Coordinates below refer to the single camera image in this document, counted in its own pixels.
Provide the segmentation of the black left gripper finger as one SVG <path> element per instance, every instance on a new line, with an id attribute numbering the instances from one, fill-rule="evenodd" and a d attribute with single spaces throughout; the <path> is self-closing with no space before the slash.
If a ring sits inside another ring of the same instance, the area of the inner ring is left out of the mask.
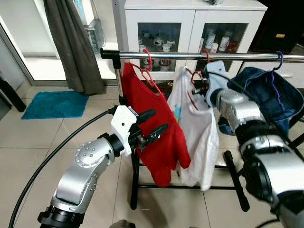
<path id="1" fill-rule="evenodd" d="M 136 125 L 140 125 L 142 123 L 145 123 L 150 118 L 154 117 L 156 114 L 156 111 L 154 109 L 149 109 L 147 111 L 144 111 L 142 113 L 139 113 L 136 115 Z"/>
<path id="2" fill-rule="evenodd" d="M 143 146 L 148 146 L 154 143 L 156 140 L 160 139 L 163 133 L 165 133 L 169 128 L 169 124 L 161 124 L 160 126 L 154 128 L 150 134 L 143 136 Z"/>

